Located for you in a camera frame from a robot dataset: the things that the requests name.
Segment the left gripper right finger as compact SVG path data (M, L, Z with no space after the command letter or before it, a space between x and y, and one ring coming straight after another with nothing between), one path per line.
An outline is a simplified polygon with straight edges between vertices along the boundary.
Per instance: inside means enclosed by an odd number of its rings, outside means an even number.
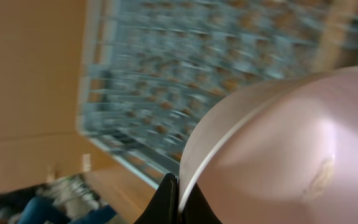
M197 184L193 187L181 213L181 224L222 224Z

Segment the small white bowl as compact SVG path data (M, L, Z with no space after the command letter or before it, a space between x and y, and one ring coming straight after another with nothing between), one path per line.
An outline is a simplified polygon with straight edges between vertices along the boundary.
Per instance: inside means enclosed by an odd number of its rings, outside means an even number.
M223 223L358 223L358 67L235 91L193 130L179 212L200 189Z

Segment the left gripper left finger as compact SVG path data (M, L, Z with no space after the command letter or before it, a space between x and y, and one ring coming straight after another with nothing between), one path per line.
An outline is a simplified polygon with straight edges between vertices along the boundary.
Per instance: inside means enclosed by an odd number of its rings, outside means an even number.
M175 224L177 214L178 182L174 174L168 173L134 224Z

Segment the grey plastic dish rack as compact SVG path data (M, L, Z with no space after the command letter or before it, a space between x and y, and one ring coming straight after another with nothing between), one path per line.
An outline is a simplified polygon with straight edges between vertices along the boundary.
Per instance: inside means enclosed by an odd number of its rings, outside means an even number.
M87 1L77 130L157 187L225 96L357 64L358 1Z

